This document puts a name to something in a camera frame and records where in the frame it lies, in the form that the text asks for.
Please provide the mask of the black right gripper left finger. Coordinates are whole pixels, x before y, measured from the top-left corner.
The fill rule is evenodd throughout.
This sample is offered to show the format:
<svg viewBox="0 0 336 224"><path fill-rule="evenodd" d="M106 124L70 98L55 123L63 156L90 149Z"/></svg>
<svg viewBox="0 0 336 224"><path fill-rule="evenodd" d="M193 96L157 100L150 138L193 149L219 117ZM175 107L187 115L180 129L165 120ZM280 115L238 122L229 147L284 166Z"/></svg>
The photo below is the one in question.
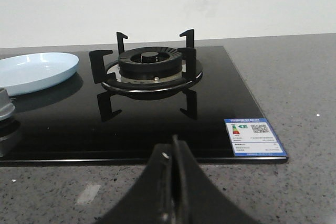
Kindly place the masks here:
<svg viewBox="0 0 336 224"><path fill-rule="evenodd" d="M172 146L155 145L135 184L97 223L170 223Z"/></svg>

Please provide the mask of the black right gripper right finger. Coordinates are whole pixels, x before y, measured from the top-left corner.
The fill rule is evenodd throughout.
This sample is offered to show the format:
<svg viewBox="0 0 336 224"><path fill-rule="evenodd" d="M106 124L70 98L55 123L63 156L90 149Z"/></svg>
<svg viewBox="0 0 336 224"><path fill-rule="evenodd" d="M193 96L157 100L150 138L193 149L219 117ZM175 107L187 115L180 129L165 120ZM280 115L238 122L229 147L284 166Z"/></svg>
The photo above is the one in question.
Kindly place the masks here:
<svg viewBox="0 0 336 224"><path fill-rule="evenodd" d="M257 223L226 198L200 168L185 141L173 136L176 223Z"/></svg>

